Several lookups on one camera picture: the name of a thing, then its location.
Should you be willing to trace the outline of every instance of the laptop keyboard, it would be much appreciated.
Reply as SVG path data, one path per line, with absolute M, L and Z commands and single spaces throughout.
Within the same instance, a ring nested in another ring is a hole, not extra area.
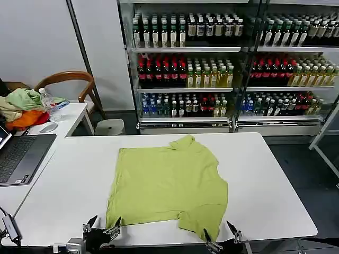
M 0 183 L 8 181 L 36 138 L 36 136 L 21 136 L 16 143 L 0 155 Z

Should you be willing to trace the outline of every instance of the computer mouse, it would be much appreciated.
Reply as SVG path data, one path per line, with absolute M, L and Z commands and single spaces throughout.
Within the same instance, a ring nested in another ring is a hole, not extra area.
M 58 127 L 57 123 L 55 123 L 55 122 L 47 122 L 47 123 L 43 124 L 43 128 L 39 132 L 40 133 L 51 132 L 51 131 L 55 130 L 56 127 Z

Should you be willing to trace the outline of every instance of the bottle cap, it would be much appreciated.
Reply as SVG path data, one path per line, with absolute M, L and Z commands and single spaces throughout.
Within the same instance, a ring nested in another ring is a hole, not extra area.
M 45 94 L 46 93 L 46 90 L 44 88 L 39 88 L 39 93 L 40 94 Z

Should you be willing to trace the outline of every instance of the pile of clothes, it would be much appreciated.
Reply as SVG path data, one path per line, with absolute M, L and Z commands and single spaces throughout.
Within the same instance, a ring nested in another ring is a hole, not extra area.
M 57 103 L 64 100 L 55 98 Z M 6 118 L 6 128 L 10 131 L 24 131 L 29 126 L 46 123 L 49 117 L 41 105 L 40 94 L 25 88 L 0 96 L 0 115 Z

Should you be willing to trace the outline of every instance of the beige cloth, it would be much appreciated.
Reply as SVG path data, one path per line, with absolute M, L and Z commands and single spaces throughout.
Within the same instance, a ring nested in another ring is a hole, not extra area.
M 5 101 L 5 97 L 0 96 L 0 114 L 6 118 L 7 122 L 13 122 L 22 116 L 22 110 Z

